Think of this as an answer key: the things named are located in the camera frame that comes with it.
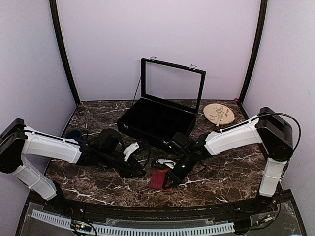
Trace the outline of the purple orange striped sock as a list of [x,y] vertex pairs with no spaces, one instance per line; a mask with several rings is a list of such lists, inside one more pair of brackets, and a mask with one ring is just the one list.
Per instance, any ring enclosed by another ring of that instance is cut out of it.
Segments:
[[165,179],[165,175],[169,169],[165,168],[163,170],[153,169],[151,180],[150,180],[150,188],[155,190],[162,190],[164,192],[170,192],[172,189],[163,190],[162,185]]

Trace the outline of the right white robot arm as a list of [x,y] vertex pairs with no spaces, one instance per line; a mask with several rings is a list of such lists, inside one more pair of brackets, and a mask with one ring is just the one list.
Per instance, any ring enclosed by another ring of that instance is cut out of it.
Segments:
[[263,107],[258,115],[228,128],[204,133],[197,140],[177,132],[170,140],[169,147],[180,159],[173,162],[159,158],[152,163],[154,169],[166,170],[161,188],[167,190],[180,185],[201,160],[228,150],[263,144],[267,151],[267,162],[259,196],[251,203],[251,209],[255,213],[262,213],[269,207],[270,198],[275,194],[285,168],[297,148],[297,144],[293,142],[292,127],[284,117],[290,116]]

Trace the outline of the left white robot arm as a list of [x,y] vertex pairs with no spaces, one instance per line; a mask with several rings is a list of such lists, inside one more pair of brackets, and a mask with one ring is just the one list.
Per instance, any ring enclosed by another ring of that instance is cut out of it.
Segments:
[[114,168],[125,178],[143,176],[144,165],[135,158],[151,147],[145,140],[138,140],[123,151],[117,151],[123,144],[121,134],[113,129],[103,129],[91,139],[56,137],[39,132],[15,119],[0,136],[0,171],[11,174],[28,188],[37,192],[58,214],[69,211],[69,202],[58,192],[57,184],[46,178],[30,163],[28,154],[62,160],[80,166]]

